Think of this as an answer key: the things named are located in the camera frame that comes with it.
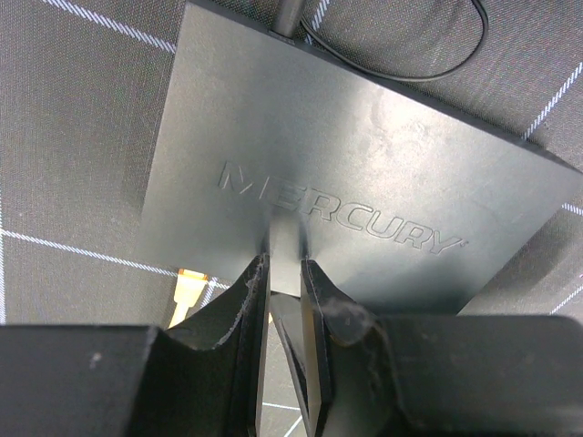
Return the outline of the black network switch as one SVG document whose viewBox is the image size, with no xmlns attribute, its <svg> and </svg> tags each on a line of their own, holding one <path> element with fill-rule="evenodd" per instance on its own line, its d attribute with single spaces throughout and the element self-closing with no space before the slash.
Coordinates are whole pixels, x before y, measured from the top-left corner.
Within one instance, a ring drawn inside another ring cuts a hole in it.
<svg viewBox="0 0 583 437">
<path fill-rule="evenodd" d="M 456 313 L 581 184 L 541 147 L 189 1 L 136 252 L 229 280 L 267 253 L 290 295 L 311 259 L 370 309 Z"/>
</svg>

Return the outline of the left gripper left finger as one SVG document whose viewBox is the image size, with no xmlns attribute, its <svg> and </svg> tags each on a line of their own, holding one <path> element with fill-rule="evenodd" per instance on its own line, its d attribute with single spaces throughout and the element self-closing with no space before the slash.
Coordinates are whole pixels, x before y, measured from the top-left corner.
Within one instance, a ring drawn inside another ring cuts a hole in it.
<svg viewBox="0 0 583 437">
<path fill-rule="evenodd" d="M 159 436 L 256 436 L 261 420 L 270 259 L 159 339 Z"/>
</svg>

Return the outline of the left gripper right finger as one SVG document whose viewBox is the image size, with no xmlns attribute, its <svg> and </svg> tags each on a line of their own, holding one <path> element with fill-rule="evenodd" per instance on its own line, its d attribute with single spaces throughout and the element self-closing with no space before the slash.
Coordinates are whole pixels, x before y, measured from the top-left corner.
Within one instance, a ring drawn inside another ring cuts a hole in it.
<svg viewBox="0 0 583 437">
<path fill-rule="evenodd" d="M 398 436 L 401 413 L 386 331 L 305 259 L 301 295 L 271 311 L 310 436 Z"/>
</svg>

